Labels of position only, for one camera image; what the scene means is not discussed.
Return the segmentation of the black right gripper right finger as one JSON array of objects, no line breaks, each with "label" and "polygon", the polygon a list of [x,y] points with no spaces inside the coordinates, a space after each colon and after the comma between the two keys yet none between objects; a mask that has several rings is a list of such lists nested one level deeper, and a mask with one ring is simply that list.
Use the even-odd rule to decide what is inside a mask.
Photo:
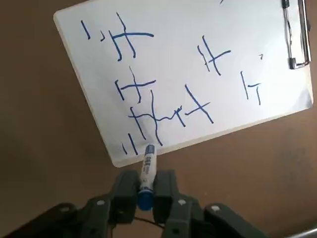
[{"label": "black right gripper right finger", "polygon": [[181,194],[173,170],[159,171],[154,181],[154,221],[164,224],[163,238],[265,238],[267,235],[228,206]]}]

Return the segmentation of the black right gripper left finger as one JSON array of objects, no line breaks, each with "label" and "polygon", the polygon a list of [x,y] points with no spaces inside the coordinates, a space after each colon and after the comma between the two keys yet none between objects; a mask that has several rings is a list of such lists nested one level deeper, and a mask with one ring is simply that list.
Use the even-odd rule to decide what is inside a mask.
[{"label": "black right gripper left finger", "polygon": [[84,207],[60,203],[6,235],[8,238],[111,238],[118,224],[130,224],[137,207],[138,173],[121,172],[106,194]]}]

